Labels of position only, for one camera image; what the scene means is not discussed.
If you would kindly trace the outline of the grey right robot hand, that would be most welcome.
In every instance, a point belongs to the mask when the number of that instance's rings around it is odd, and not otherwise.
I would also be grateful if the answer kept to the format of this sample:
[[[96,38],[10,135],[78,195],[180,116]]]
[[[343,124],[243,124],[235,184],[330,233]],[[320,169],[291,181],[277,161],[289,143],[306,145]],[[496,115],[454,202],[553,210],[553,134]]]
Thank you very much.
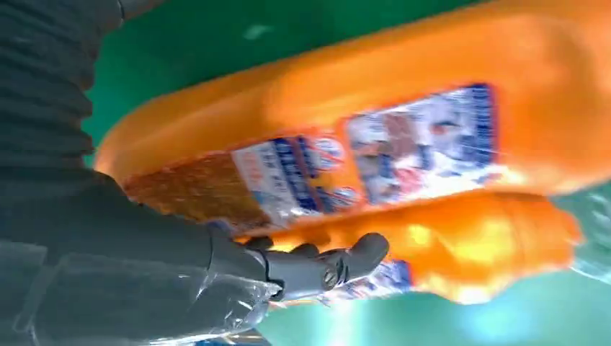
[[[252,329],[275,301],[370,274],[377,233],[321,251],[240,245],[132,203],[107,176],[1,170],[3,345],[179,345]]]

